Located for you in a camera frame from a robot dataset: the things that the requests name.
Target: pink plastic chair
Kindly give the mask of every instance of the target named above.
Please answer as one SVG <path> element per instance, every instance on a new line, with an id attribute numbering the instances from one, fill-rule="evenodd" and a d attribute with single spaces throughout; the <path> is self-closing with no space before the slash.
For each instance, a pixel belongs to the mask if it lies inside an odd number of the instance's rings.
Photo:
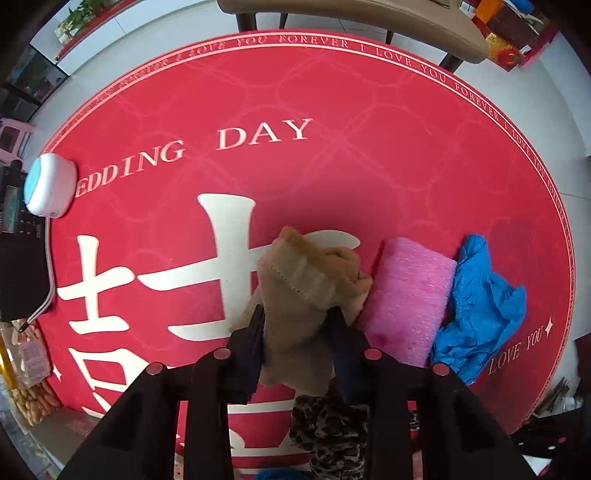
<path id="1" fill-rule="evenodd" d="M 12 118 L 0 119 L 0 160 L 10 163 L 12 160 L 22 160 L 27 141 L 35 127 Z"/>

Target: brown cloth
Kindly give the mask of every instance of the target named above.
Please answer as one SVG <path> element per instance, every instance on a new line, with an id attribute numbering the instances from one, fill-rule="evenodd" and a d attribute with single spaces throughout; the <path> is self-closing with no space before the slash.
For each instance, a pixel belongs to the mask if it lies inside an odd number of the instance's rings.
<path id="1" fill-rule="evenodd" d="M 348 325 L 363 307 L 372 280 L 345 247 L 318 248 L 291 227 L 259 261 L 259 286 L 235 329 L 248 324 L 257 304 L 265 309 L 263 385 L 284 384 L 323 396 L 333 374 L 329 346 L 320 334 L 326 311 L 340 306 Z"/>

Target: brown leather stool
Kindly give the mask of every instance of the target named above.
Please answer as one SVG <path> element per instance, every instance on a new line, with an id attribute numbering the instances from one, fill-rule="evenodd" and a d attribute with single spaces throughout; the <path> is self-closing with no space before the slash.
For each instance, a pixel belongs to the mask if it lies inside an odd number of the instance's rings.
<path id="1" fill-rule="evenodd" d="M 463 61 L 480 63 L 488 45 L 471 20 L 459 9 L 461 0 L 446 8 L 431 0 L 217 0 L 222 11 L 236 15 L 242 31 L 256 30 L 257 12 L 280 12 L 280 28 L 288 14 L 340 18 L 385 28 L 386 43 L 394 32 L 446 51 L 440 64 L 455 72 Z"/>

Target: white plastic item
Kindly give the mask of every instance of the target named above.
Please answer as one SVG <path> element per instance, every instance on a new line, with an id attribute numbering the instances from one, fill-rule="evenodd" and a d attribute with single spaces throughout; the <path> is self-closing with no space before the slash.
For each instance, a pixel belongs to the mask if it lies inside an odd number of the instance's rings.
<path id="1" fill-rule="evenodd" d="M 24 200 L 33 215 L 59 218 L 76 192 L 76 164 L 55 153 L 44 153 L 33 162 L 24 186 Z"/>

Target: chair leg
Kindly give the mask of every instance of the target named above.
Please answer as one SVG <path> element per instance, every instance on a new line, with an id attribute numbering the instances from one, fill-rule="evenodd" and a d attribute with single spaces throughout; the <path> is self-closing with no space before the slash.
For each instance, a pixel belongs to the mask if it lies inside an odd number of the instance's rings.
<path id="1" fill-rule="evenodd" d="M 439 66 L 446 69 L 448 72 L 454 73 L 462 63 L 464 63 L 463 60 L 448 53 L 445 55 L 445 58 L 441 61 Z"/>
<path id="2" fill-rule="evenodd" d="M 236 14 L 236 22 L 240 32 L 256 30 L 256 14 Z"/>
<path id="3" fill-rule="evenodd" d="M 281 19 L 279 20 L 279 28 L 284 29 L 285 24 L 287 23 L 287 15 L 289 14 L 281 14 Z"/>

